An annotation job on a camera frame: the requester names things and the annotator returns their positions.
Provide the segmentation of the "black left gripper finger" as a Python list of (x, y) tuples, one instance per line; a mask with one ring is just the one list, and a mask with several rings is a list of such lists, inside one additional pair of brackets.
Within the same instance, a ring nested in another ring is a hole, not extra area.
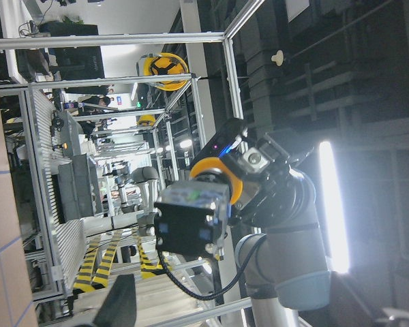
[(129, 327), (136, 323), (136, 285), (133, 274), (119, 275), (93, 320), (95, 326)]

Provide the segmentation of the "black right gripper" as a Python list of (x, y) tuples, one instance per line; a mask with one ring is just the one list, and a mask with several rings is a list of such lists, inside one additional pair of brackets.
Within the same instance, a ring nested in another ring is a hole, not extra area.
[(263, 136), (245, 153), (225, 154), (224, 164), (243, 182), (228, 223), (272, 227), (300, 213), (313, 191), (297, 166), (313, 150), (309, 146), (291, 153), (272, 136)]

